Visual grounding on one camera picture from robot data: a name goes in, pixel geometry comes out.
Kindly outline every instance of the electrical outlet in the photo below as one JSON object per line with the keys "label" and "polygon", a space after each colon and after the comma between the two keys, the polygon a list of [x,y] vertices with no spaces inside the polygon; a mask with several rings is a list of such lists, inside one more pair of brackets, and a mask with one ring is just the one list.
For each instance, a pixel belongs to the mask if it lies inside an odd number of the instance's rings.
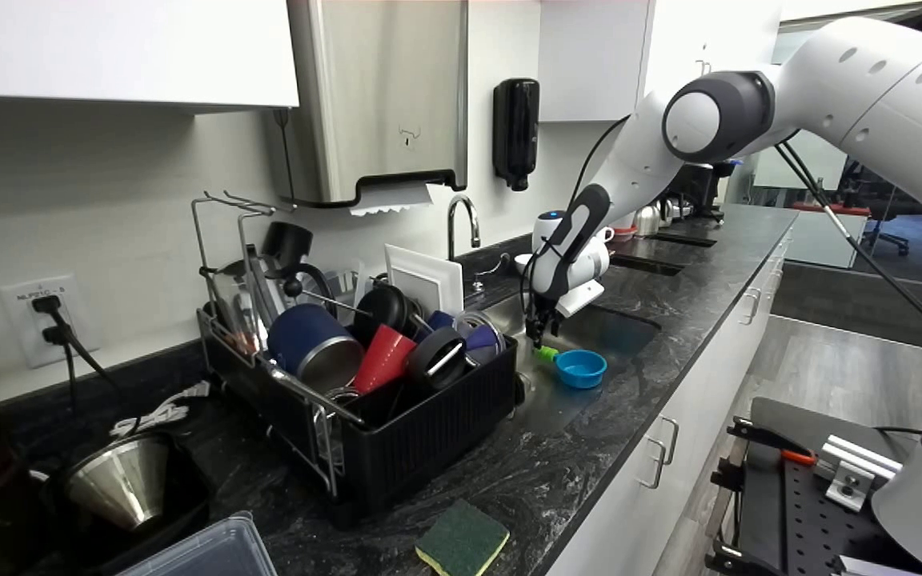
{"label": "electrical outlet", "polygon": [[85,306],[85,299],[77,293],[74,276],[55,276],[55,277],[35,277],[35,282],[21,282],[21,283],[0,283],[0,293],[5,293],[14,332],[15,332],[30,364],[51,364],[51,362],[64,358],[62,345],[51,345],[51,343],[41,340],[41,328],[51,327],[51,316],[38,312],[33,306],[33,299],[41,296],[41,293],[57,293],[57,299],[64,305],[62,316],[74,327],[77,340],[88,347],[100,347],[102,345],[102,337],[97,328],[90,328],[88,306]]}

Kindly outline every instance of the kitchen sink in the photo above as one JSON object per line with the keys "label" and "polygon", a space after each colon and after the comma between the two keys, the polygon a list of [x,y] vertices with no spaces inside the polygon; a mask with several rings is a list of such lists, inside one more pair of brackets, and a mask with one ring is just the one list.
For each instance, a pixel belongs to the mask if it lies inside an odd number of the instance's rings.
{"label": "kitchen sink", "polygon": [[[531,347],[531,340],[525,337],[525,299],[523,296],[507,296],[493,306],[483,311],[488,319],[512,337],[519,343],[519,378],[525,382],[525,386],[536,392],[537,386],[562,386],[555,382],[555,369],[537,358],[537,352]],[[616,382],[616,375],[624,375],[630,369],[630,362],[649,345],[649,340],[661,332],[658,323],[630,316],[630,312],[618,312],[618,311],[606,311],[606,306],[583,306],[577,316],[562,323],[562,332],[549,332],[544,345],[555,347],[594,347],[599,356],[608,358],[613,372],[606,378]]]}

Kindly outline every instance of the white robotic arm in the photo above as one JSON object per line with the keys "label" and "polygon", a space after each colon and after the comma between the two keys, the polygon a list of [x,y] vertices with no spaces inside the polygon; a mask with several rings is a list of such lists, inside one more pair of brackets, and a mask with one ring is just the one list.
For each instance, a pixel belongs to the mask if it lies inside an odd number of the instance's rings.
{"label": "white robotic arm", "polygon": [[[922,32],[875,19],[820,30],[785,67],[709,72],[649,95],[531,264],[530,337],[579,276],[588,238],[653,200],[681,162],[717,162],[815,131],[922,200]],[[922,560],[922,450],[875,495],[878,521]]]}

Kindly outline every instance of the dish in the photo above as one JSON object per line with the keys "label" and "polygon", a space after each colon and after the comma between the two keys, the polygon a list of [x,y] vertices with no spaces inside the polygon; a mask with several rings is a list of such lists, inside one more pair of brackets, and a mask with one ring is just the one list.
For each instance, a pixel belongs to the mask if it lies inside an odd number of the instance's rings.
{"label": "dish", "polygon": [[458,262],[446,262],[394,242],[383,247],[383,257],[390,283],[398,283],[407,296],[413,296],[425,312],[463,311],[463,273]]}

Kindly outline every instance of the white wall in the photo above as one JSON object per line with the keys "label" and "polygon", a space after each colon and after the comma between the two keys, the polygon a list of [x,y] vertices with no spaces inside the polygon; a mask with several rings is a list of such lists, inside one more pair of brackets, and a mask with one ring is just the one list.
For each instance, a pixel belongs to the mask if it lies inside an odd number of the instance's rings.
{"label": "white wall", "polygon": [[[491,88],[536,78],[537,0],[472,2],[472,188],[483,242],[525,232],[536,211],[562,206],[599,124],[540,131],[525,195],[491,177]],[[258,115],[182,115],[169,108],[0,101],[0,283],[71,273],[117,364],[196,340],[188,198],[202,188],[276,198]],[[211,207],[211,257],[238,257],[227,211]],[[446,251],[446,206],[390,216],[299,211],[318,231],[313,258],[381,262],[394,241]],[[27,369],[0,305],[0,401],[64,382],[64,364]]]}

